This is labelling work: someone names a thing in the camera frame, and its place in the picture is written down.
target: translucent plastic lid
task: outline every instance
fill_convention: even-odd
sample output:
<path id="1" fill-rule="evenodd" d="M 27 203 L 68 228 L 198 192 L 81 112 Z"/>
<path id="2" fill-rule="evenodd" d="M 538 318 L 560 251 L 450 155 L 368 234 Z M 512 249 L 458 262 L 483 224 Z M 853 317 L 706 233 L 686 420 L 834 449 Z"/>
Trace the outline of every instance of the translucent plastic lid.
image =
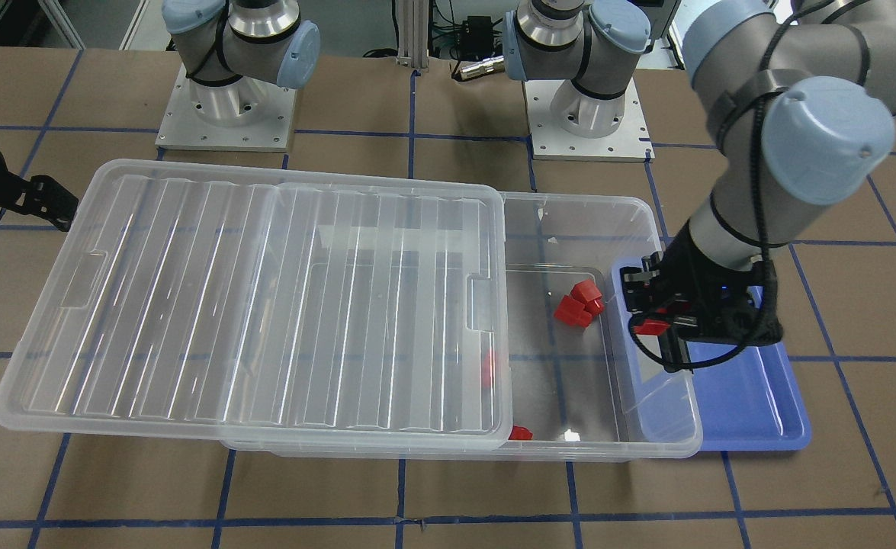
<path id="1" fill-rule="evenodd" d="M 503 240 L 482 185 L 115 160 L 14 351 L 0 423 L 497 448 Z"/>

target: white mounting plate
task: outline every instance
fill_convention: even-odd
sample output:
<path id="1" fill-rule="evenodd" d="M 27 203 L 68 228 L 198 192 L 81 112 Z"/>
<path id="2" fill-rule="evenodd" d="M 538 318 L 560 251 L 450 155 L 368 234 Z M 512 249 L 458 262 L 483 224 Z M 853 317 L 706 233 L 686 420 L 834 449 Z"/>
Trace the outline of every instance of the white mounting plate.
<path id="1" fill-rule="evenodd" d="M 563 80 L 532 80 L 525 83 L 525 112 L 532 134 L 532 157 L 539 160 L 599 160 L 605 162 L 644 162 L 654 158 L 647 134 L 647 122 L 637 97 L 634 81 L 625 91 L 628 101 L 621 127 L 605 138 L 583 138 L 570 134 L 549 111 L 556 90 Z"/>
<path id="2" fill-rule="evenodd" d="M 255 124 L 237 127 L 215 126 L 194 110 L 187 86 L 186 69 L 180 72 L 159 122 L 156 146 L 174 150 L 252 150 L 287 153 L 294 121 L 297 91 L 255 80 L 268 92 L 267 114 Z"/>

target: red object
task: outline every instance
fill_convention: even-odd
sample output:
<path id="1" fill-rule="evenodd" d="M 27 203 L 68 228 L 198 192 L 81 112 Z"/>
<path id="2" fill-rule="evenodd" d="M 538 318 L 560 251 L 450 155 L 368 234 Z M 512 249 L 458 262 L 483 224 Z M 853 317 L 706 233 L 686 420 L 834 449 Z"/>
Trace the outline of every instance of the red object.
<path id="1" fill-rule="evenodd" d="M 564 323 L 570 324 L 570 326 L 582 326 L 584 328 L 590 326 L 590 323 L 593 321 L 593 315 L 586 312 L 583 303 L 567 295 L 563 296 L 563 301 L 556 308 L 556 313 L 553 313 L 553 317 L 556 320 L 562 320 Z"/>
<path id="2" fill-rule="evenodd" d="M 665 323 L 664 320 L 646 319 L 643 324 L 634 326 L 634 333 L 637 335 L 658 336 L 668 331 L 668 328 L 670 327 L 671 324 Z"/>
<path id="3" fill-rule="evenodd" d="M 583 308 L 590 315 L 597 316 L 604 312 L 604 294 L 600 293 L 597 284 L 594 284 L 591 279 L 587 278 L 586 281 L 573 286 L 570 295 L 576 301 L 583 303 Z"/>
<path id="4" fill-rule="evenodd" d="M 496 354 L 488 351 L 482 360 L 482 389 L 492 389 L 496 379 Z"/>
<path id="5" fill-rule="evenodd" d="M 518 427 L 515 425 L 512 427 L 512 434 L 509 435 L 510 441 L 531 441 L 532 440 L 532 431 L 526 429 L 525 427 Z"/>

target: clear plastic container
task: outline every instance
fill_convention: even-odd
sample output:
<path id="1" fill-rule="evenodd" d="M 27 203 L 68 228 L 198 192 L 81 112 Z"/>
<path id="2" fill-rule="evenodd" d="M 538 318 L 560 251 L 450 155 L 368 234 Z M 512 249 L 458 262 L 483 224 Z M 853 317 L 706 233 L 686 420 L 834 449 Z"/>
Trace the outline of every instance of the clear plastic container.
<path id="1" fill-rule="evenodd" d="M 13 429 L 497 448 L 503 202 L 481 185 L 116 160 L 0 386 Z"/>
<path id="2" fill-rule="evenodd" d="M 687 458 L 691 374 L 635 358 L 612 293 L 615 261 L 657 249 L 635 198 L 110 162 L 0 423 L 333 458 Z M 553 319 L 585 278 L 605 313 Z"/>

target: transparent storage box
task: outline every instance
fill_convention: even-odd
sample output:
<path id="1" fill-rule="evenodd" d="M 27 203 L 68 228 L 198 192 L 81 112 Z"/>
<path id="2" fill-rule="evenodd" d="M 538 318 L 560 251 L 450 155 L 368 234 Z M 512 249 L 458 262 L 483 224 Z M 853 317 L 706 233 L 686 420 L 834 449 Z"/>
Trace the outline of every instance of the transparent storage box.
<path id="1" fill-rule="evenodd" d="M 116 160 L 0 423 L 280 455 L 685 458 L 691 376 L 633 369 L 609 295 L 614 260 L 657 247 L 633 198 Z M 584 278 L 609 303 L 587 330 L 552 319 Z"/>

